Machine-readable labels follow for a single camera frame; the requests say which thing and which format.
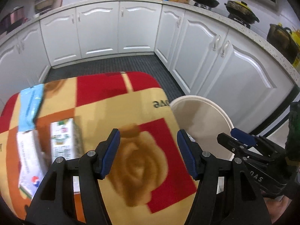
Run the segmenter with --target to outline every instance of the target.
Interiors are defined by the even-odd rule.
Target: dark gray floor mat
[[[161,61],[155,55],[107,58],[51,69],[45,82],[67,79],[80,75],[140,71],[153,76],[165,91],[168,100],[185,95]]]

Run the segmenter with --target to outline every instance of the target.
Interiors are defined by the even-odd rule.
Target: trash can
[[[200,145],[203,151],[215,157],[232,160],[233,153],[217,142],[220,133],[230,135],[233,124],[214,102],[200,96],[182,96],[170,103],[180,129],[184,129]]]

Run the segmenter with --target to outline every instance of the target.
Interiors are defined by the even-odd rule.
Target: white package
[[[82,156],[82,142],[80,131],[72,118],[51,123],[51,157],[52,162],[57,157],[64,157],[66,160]],[[73,177],[74,193],[79,193],[79,178]]]
[[[36,130],[18,132],[17,143],[21,161],[18,187],[32,199],[47,172],[38,132]]]

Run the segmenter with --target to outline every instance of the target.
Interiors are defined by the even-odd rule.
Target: speckled countertop
[[[32,23],[35,23],[35,22],[39,21],[40,19],[50,16],[54,13],[57,13],[57,12],[60,12],[60,11],[66,10],[66,9],[74,8],[77,6],[86,5],[86,4],[108,2],[108,1],[138,1],[138,2],[158,3],[158,4],[183,8],[183,9],[186,9],[186,10],[189,10],[192,12],[196,12],[196,13],[208,16],[212,19],[215,19],[215,20],[219,21],[220,23],[226,24],[230,28],[233,28],[233,29],[239,31],[240,33],[245,35],[248,39],[252,40],[259,47],[261,47],[270,56],[272,56],[275,61],[278,62],[278,64],[287,72],[287,74],[294,81],[294,83],[300,87],[300,75],[296,71],[296,69],[290,64],[290,62],[275,47],[273,47],[269,42],[267,42],[261,36],[259,36],[252,30],[246,28],[245,26],[243,26],[229,18],[226,18],[218,13],[214,13],[214,12],[206,10],[206,9],[202,9],[202,8],[195,7],[195,6],[188,5],[188,4],[177,3],[177,2],[169,2],[169,1],[161,1],[161,0],[85,0],[85,1],[80,1],[77,3],[68,4],[68,5],[62,6],[60,8],[51,10],[50,12],[43,14],[43,15],[39,16],[38,18],[32,19],[32,20],[24,23],[23,25],[19,26],[18,28],[14,29],[12,32],[10,32],[6,36],[4,36],[0,40],[0,45],[2,45],[9,38],[11,38],[15,34],[17,34],[22,29],[26,28],[27,26],[31,25]]]

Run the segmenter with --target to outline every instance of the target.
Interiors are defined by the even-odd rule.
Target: tablecloth
[[[13,95],[0,117],[0,194],[24,219],[30,199],[18,189],[20,161],[16,134],[20,94]],[[109,73],[46,83],[36,129],[42,150],[50,155],[50,123],[74,118],[83,149],[94,150],[113,128],[121,143],[110,174],[99,181],[114,225],[184,224],[197,184],[188,175],[176,134],[179,127],[168,99],[146,73]],[[77,218],[84,220],[80,194]]]

